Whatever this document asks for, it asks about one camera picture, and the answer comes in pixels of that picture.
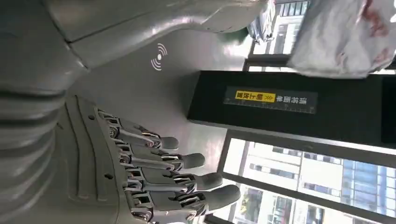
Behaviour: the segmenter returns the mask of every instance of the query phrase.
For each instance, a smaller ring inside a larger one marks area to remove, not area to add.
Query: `yellow label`
[[[250,92],[237,90],[235,99],[274,103],[275,96],[276,94],[268,92]]]

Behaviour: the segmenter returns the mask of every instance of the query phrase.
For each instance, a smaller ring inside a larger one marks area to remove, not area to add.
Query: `glass window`
[[[296,9],[296,3],[290,3],[290,7],[289,7],[289,16],[293,16],[294,15],[294,10]]]
[[[301,14],[301,5],[302,5],[302,2],[297,2],[296,3],[296,13],[294,15],[300,15]]]
[[[340,211],[240,185],[241,198],[215,216],[236,224],[374,224]]]
[[[367,192],[370,194],[377,194],[377,184],[376,183],[366,183],[366,182],[359,182],[355,181],[354,188],[358,191]]]
[[[307,7],[308,7],[308,2],[304,1],[301,6],[301,15],[305,15],[305,13],[307,12]]]
[[[283,153],[283,148],[274,147],[274,148],[272,149],[272,152]]]
[[[368,164],[368,163],[363,163],[363,162],[356,162],[356,169],[366,171],[366,172],[375,172],[377,173],[378,171],[378,166]]]
[[[230,148],[238,146],[238,150],[231,154],[233,167],[228,168],[236,175],[384,215],[392,214],[386,209],[396,207],[396,181],[386,176],[394,173],[390,168],[262,143],[233,139],[231,143],[235,145],[230,144]],[[244,149],[247,156],[241,161]]]
[[[282,16],[287,16],[288,15],[289,7],[290,7],[290,3],[284,4],[284,6],[283,6],[283,15]]]

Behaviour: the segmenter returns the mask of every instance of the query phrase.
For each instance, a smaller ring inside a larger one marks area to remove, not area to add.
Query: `wireless signal icon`
[[[168,51],[165,46],[161,43],[157,44],[158,46],[158,55],[157,58],[151,59],[151,65],[157,71],[161,71],[161,60],[164,56],[168,55]]]

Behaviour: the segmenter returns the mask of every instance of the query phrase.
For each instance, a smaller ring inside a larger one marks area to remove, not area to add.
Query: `plastic bag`
[[[307,76],[364,78],[396,50],[393,0],[312,1],[288,66]]]

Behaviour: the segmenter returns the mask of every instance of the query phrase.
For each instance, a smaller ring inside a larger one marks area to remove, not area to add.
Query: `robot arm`
[[[135,4],[140,4],[142,10],[136,10]],[[62,177],[64,184],[55,181],[59,173],[72,172],[60,165],[66,164],[60,148],[71,151],[74,148],[68,141],[62,141],[54,128],[68,130],[58,120],[59,113],[70,112],[70,108],[64,107],[66,90],[78,77],[176,29],[239,30],[254,20],[263,4],[264,0],[3,1],[0,7],[0,223],[21,218],[28,211],[45,214],[41,219],[49,219],[48,222],[59,219],[55,204],[36,204],[44,196],[56,197],[60,191],[74,189],[74,180]],[[238,21],[228,19],[234,18],[236,12],[240,15]],[[82,193],[79,197],[82,204],[90,198]],[[94,199],[104,204],[102,207],[113,205],[110,199],[105,201],[100,196]],[[46,213],[43,206],[53,212]],[[120,212],[117,206],[114,214]],[[106,223],[106,218],[112,216],[99,211],[102,207],[85,221]],[[71,214],[79,213],[78,206],[68,209]],[[33,223],[37,220],[29,215],[24,218]],[[117,215],[113,220],[121,223]]]

